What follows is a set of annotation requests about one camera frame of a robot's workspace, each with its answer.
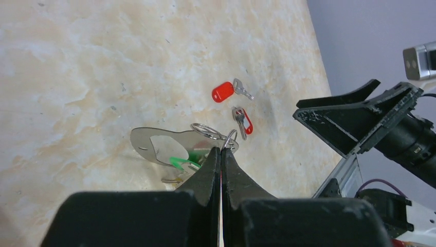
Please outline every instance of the beige marble tabletop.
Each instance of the beige marble tabletop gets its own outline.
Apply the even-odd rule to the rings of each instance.
[[[330,94],[305,1],[3,0],[0,246],[35,246],[82,190],[167,189],[130,144],[135,127],[228,133],[254,125],[240,166],[277,197],[309,197],[339,156],[292,118]],[[241,79],[254,101],[222,103]]]

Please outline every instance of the key ring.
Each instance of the key ring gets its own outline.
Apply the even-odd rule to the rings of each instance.
[[[234,139],[236,140],[236,137],[238,136],[238,132],[237,130],[231,130],[229,135],[226,137],[226,140],[224,141],[223,147],[221,148],[221,150],[225,149],[227,144],[229,144],[230,140],[231,140],[231,136],[234,134]]]
[[[192,123],[191,124],[191,129],[195,132],[197,132],[200,135],[203,135],[207,138],[213,139],[213,140],[225,140],[226,136],[221,134],[220,132],[218,132],[217,130],[201,124],[201,123]]]
[[[230,145],[232,148],[232,146],[234,145],[234,142],[236,141],[236,138],[238,136],[238,132],[236,130],[232,130],[229,133],[229,136],[231,137],[233,135],[234,132],[236,132],[234,139],[231,139],[229,136],[225,136],[223,134],[221,134],[220,132],[218,132],[217,130],[204,125],[202,123],[192,123],[191,124],[191,129],[193,131],[195,131],[196,133],[205,136],[207,138],[213,139],[213,140],[223,140],[224,142],[224,147],[226,147],[227,145]]]

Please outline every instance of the purple wire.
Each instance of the purple wire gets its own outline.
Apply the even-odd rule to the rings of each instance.
[[[383,179],[371,179],[371,180],[364,182],[364,184],[362,184],[362,186],[357,190],[357,193],[359,193],[361,190],[363,190],[363,188],[365,188],[365,186],[367,186],[368,184],[373,183],[373,182],[384,183],[384,184],[388,185],[389,187],[391,187],[393,190],[395,190],[400,196],[407,198],[407,196],[403,192],[401,192],[401,190],[399,190],[397,187],[395,187],[395,185],[393,185],[393,184],[391,184],[388,181],[383,180]]]

